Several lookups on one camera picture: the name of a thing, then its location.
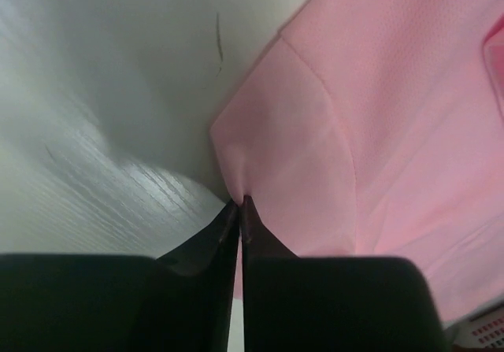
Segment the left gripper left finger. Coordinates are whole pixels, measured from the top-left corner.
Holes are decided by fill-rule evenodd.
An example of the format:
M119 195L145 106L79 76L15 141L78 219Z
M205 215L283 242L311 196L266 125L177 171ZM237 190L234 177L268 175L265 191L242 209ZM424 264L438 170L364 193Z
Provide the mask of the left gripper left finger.
M159 258L3 254L4 351L224 351L239 239L229 202Z

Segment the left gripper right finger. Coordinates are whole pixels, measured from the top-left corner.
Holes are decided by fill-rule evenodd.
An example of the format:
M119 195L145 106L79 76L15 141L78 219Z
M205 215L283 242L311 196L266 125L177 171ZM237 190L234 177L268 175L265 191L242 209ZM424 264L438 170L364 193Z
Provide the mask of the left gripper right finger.
M403 258L300 258L240 208L248 351L447 351L428 285Z

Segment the pink t-shirt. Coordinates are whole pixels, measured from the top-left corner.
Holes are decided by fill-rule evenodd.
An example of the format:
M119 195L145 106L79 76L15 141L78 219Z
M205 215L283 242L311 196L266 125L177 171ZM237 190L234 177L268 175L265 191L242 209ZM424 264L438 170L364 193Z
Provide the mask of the pink t-shirt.
M503 293L503 0L310 0L210 134L301 256L397 255L443 321Z

